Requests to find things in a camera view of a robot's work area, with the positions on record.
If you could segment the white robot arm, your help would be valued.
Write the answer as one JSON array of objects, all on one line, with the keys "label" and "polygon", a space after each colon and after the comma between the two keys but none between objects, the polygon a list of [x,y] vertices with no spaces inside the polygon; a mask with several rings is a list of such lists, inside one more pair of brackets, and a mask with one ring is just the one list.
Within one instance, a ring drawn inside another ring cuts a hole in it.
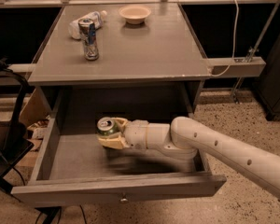
[{"label": "white robot arm", "polygon": [[187,160],[204,151],[280,200],[280,156],[214,131],[194,119],[177,117],[166,124],[104,117],[98,120],[96,129],[103,147],[156,150],[177,160]]}]

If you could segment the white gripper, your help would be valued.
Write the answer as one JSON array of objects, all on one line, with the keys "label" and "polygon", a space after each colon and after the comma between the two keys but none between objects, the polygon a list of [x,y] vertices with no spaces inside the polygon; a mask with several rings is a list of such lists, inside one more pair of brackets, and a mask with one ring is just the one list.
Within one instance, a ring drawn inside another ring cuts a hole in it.
[{"label": "white gripper", "polygon": [[129,122],[126,118],[118,117],[114,117],[112,120],[116,129],[124,132],[124,137],[121,134],[115,137],[97,136],[103,147],[165,150],[172,144],[169,124],[149,123],[146,120]]}]

